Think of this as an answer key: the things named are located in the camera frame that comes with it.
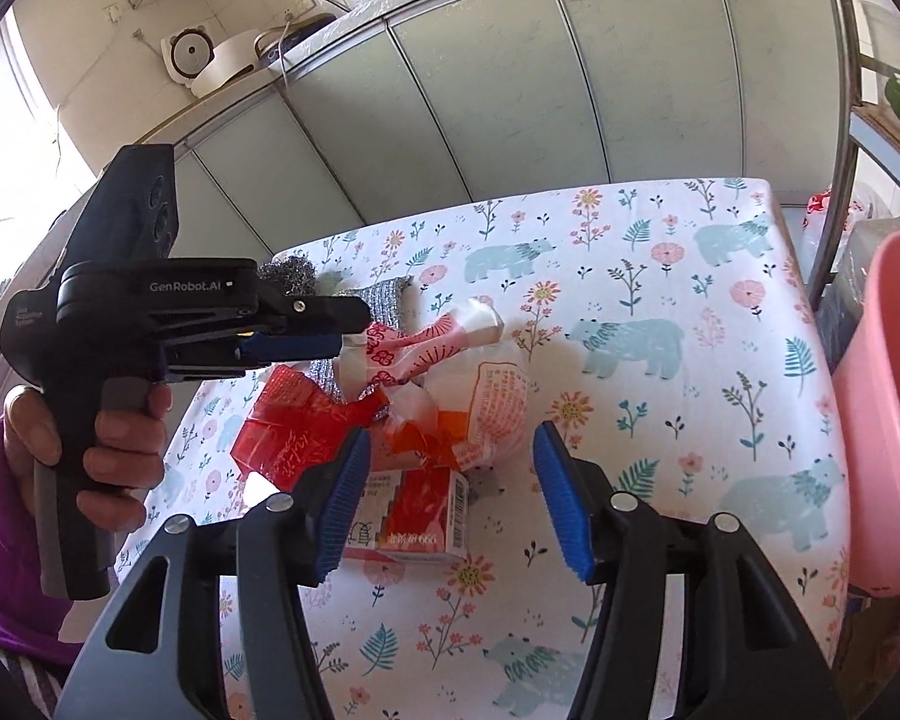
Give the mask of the purple sleeve forearm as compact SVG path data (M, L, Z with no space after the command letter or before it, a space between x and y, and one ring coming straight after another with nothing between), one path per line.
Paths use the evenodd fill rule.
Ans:
M41 591L34 517L7 463L0 418L0 649L69 668L80 645L58 635L71 606Z

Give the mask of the person's left hand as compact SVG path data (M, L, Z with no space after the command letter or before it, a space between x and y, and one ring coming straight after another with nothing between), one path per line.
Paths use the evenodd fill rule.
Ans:
M84 470L108 491L84 491L77 507L89 522L110 533L133 533L146 522L139 496L164 477L167 429L172 408L167 385L153 385L142 413L103 410L95 418L95 439L84 454ZM41 395L30 387L16 387L4 402L4 453L16 478L23 505L35 513L35 465L53 466L61 457L55 420Z

